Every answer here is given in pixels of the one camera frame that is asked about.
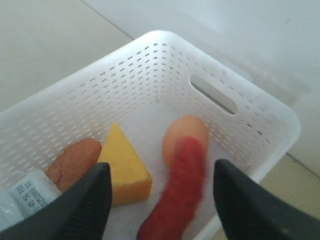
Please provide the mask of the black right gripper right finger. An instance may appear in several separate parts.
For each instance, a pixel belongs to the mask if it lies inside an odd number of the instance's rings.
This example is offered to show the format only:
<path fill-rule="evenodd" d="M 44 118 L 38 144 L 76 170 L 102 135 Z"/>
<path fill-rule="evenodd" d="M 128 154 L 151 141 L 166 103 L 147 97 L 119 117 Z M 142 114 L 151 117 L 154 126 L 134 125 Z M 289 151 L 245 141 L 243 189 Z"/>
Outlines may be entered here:
<path fill-rule="evenodd" d="M 213 198 L 229 240 L 318 240 L 319 219 L 291 206 L 227 159 L 214 164 Z"/>

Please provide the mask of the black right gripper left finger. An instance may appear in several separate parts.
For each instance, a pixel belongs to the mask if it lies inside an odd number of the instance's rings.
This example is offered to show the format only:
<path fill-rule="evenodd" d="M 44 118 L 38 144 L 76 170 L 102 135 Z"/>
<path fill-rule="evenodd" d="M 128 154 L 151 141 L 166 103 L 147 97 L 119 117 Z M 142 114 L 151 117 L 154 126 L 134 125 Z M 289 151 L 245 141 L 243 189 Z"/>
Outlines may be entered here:
<path fill-rule="evenodd" d="M 101 240 L 112 205 L 108 163 L 97 163 L 56 200 L 0 233 L 2 240 Z"/>

